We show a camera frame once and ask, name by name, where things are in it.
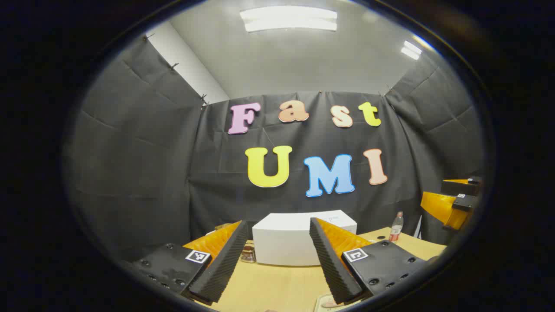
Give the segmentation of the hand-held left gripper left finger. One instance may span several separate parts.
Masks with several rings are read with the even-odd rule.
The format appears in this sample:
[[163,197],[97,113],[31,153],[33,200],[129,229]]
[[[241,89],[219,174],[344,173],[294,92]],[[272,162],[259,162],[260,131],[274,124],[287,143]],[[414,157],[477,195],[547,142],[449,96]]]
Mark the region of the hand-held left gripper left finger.
[[145,247],[130,264],[179,296],[212,304],[220,300],[228,286],[247,238],[247,223],[238,221],[185,245]]

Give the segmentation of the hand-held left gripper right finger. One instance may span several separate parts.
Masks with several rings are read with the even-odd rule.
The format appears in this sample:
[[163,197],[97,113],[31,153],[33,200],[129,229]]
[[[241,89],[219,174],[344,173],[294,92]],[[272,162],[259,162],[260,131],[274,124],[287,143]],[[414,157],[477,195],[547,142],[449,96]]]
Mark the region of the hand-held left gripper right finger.
[[309,235],[337,303],[388,292],[431,263],[393,242],[371,242],[320,218],[310,219]]

